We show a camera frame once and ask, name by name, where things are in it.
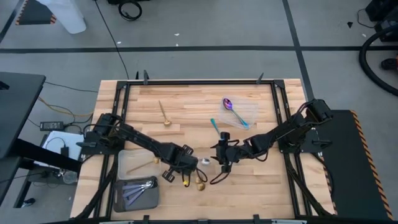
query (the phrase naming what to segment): teal handle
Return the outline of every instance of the teal handle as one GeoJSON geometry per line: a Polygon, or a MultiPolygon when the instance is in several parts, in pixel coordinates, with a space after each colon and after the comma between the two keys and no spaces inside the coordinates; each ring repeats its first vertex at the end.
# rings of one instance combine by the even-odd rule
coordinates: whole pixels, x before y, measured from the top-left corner
{"type": "Polygon", "coordinates": [[[232,112],[242,122],[244,128],[249,129],[249,125],[235,112],[235,110],[232,110],[232,112]]]}
{"type": "Polygon", "coordinates": [[[218,135],[220,136],[220,131],[218,130],[218,127],[217,127],[217,124],[216,124],[216,121],[214,120],[214,118],[211,118],[210,121],[213,124],[213,127],[216,129],[218,135]]]}

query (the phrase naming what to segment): purple spoon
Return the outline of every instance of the purple spoon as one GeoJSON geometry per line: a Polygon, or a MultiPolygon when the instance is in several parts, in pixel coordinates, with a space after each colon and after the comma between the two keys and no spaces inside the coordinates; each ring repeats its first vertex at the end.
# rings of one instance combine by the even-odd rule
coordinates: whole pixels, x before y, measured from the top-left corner
{"type": "Polygon", "coordinates": [[[235,116],[242,122],[242,124],[245,128],[249,127],[249,125],[235,112],[235,110],[233,109],[231,100],[229,100],[227,98],[223,98],[223,105],[224,105],[225,109],[230,110],[230,111],[232,111],[232,113],[235,114],[235,116]]]}

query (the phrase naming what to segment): gold spoon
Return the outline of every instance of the gold spoon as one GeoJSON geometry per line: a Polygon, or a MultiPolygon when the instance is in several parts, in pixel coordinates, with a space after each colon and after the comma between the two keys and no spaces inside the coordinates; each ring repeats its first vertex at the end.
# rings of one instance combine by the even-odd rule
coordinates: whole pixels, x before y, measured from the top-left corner
{"type": "Polygon", "coordinates": [[[170,126],[170,125],[172,125],[172,122],[171,121],[169,121],[167,118],[166,118],[166,114],[164,113],[164,110],[163,110],[163,106],[162,106],[162,103],[160,102],[160,100],[159,100],[159,105],[160,105],[160,110],[162,110],[162,113],[163,113],[163,116],[164,116],[164,126],[170,126]]]}

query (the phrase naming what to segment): clear plastic tray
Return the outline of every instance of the clear plastic tray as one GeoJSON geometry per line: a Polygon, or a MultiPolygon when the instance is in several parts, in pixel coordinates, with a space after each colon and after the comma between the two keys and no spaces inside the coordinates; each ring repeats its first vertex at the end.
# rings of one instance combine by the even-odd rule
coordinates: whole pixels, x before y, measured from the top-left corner
{"type": "Polygon", "coordinates": [[[161,162],[154,162],[155,155],[146,149],[122,150],[119,152],[119,180],[159,176],[161,162]]]}
{"type": "Polygon", "coordinates": [[[253,126],[257,118],[258,104],[248,99],[239,98],[237,96],[223,96],[220,100],[220,110],[218,112],[218,119],[226,124],[230,124],[237,128],[249,129],[253,126]],[[241,123],[235,114],[224,107],[223,99],[227,98],[232,102],[234,111],[248,124],[248,128],[241,123]]]}

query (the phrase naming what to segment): wooden tabletop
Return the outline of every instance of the wooden tabletop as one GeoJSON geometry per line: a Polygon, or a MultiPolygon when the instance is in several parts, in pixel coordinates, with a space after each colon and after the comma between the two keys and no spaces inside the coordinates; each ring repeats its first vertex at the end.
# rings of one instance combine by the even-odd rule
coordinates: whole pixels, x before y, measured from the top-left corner
{"type": "MultiPolygon", "coordinates": [[[[302,84],[299,79],[284,81],[291,113],[295,113],[305,101],[302,84]]],[[[101,82],[94,123],[100,114],[111,112],[116,82],[101,82]]],[[[193,155],[199,158],[215,155],[215,149],[210,147],[218,142],[218,135],[210,123],[211,118],[216,119],[220,131],[231,134],[231,139],[242,140],[270,131],[277,126],[270,85],[150,85],[131,88],[126,123],[160,142],[174,142],[180,146],[187,144],[195,150],[193,155]],[[218,121],[220,99],[225,95],[258,104],[258,115],[251,129],[239,129],[218,121]],[[169,127],[163,125],[164,118],[158,100],[161,100],[172,121],[169,127]]],[[[127,142],[126,149],[135,150],[140,147],[127,142]]],[[[323,166],[309,154],[302,154],[301,158],[308,188],[326,210],[334,213],[323,166]]],[[[83,164],[71,217],[84,209],[97,190],[102,161],[103,156],[93,156],[83,164]]],[[[163,164],[162,170],[166,168],[168,167],[163,164]]],[[[204,171],[212,179],[220,173],[220,165],[212,161],[204,171]]],[[[151,220],[252,219],[254,214],[259,214],[260,218],[294,217],[283,155],[279,153],[277,144],[269,150],[265,162],[241,160],[234,164],[227,179],[216,185],[206,184],[206,189],[202,192],[197,190],[195,183],[185,188],[180,176],[176,176],[173,183],[168,183],[162,177],[158,180],[158,207],[135,212],[113,211],[112,220],[142,220],[144,215],[150,215],[151,220]]],[[[105,213],[108,192],[104,195],[101,215],[105,213]]],[[[305,214],[300,192],[297,197],[300,211],[305,214]]]]}

